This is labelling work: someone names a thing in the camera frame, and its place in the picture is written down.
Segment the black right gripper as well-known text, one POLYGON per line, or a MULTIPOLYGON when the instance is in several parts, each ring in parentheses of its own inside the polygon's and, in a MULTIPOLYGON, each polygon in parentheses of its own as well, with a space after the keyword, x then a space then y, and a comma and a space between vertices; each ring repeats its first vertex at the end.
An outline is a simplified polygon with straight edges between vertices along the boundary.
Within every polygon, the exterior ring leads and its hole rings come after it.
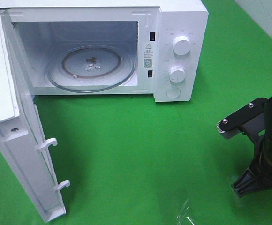
POLYGON ((253 161, 232 184, 238 196, 265 190, 265 183, 272 183, 272 114, 267 113, 264 121, 265 134, 255 143, 253 161))

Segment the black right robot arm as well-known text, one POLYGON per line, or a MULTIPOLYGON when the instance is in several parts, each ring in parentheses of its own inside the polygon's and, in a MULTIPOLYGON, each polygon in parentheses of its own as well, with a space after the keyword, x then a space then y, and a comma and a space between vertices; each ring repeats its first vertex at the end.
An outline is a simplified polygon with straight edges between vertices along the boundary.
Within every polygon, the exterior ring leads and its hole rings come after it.
POLYGON ((272 97, 263 106, 265 134, 254 144, 254 158, 232 184, 239 197, 252 192, 272 189, 272 97))

